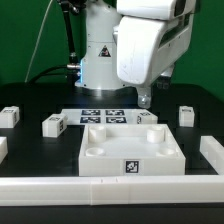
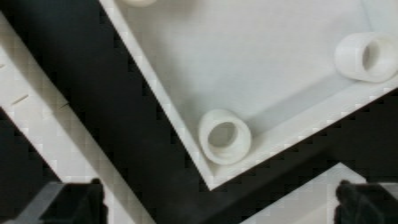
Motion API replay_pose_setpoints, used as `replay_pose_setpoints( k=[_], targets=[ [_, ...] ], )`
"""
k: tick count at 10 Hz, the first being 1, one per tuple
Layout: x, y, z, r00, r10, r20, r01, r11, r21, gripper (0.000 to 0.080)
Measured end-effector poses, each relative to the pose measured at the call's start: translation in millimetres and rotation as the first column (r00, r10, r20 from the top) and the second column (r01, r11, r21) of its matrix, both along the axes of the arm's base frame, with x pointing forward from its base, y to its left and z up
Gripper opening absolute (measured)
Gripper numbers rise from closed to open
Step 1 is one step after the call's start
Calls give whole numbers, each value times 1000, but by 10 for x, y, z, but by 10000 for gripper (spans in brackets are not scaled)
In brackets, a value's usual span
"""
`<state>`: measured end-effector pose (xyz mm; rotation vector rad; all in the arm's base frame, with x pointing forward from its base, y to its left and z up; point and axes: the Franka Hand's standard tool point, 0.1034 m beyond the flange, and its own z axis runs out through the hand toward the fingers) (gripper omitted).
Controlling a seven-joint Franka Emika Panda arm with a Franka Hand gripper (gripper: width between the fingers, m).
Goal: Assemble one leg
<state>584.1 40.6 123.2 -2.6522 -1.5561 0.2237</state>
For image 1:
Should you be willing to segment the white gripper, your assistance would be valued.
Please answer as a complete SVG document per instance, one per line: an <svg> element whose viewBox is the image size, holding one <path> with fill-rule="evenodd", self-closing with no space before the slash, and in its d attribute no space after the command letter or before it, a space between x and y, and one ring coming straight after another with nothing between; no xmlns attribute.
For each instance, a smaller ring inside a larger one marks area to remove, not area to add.
<svg viewBox="0 0 224 224"><path fill-rule="evenodd" d="M175 62L188 50L193 15L162 21L124 16L118 26L117 75L135 87L138 105L151 106L151 86L160 75L170 77Z"/></svg>

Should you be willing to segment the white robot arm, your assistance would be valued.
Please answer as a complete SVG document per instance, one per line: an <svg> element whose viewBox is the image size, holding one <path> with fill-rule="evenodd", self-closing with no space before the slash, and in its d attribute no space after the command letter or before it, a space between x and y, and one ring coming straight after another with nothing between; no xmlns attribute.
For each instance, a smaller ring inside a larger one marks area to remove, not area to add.
<svg viewBox="0 0 224 224"><path fill-rule="evenodd" d="M188 50L196 0L87 0L86 54L77 85L96 95L134 87L151 106L151 86L170 77Z"/></svg>

